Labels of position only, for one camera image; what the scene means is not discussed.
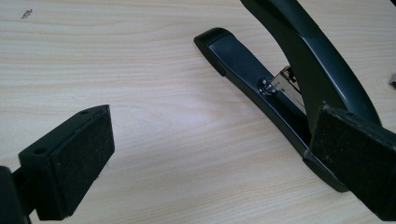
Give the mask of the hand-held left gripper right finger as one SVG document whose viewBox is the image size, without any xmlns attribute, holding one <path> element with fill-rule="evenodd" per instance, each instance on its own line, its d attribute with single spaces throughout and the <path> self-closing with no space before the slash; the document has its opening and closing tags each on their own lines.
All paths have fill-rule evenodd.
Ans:
<svg viewBox="0 0 396 224">
<path fill-rule="evenodd" d="M 325 105 L 311 151 L 375 215 L 396 221 L 396 133 Z"/>
</svg>

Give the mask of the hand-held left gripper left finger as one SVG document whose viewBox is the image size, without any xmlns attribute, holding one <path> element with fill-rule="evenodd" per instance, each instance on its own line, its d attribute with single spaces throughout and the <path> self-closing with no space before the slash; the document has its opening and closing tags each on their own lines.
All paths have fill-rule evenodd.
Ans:
<svg viewBox="0 0 396 224">
<path fill-rule="evenodd" d="M 109 106 L 78 112 L 19 153 L 22 211 L 41 220 L 72 216 L 114 151 Z"/>
</svg>

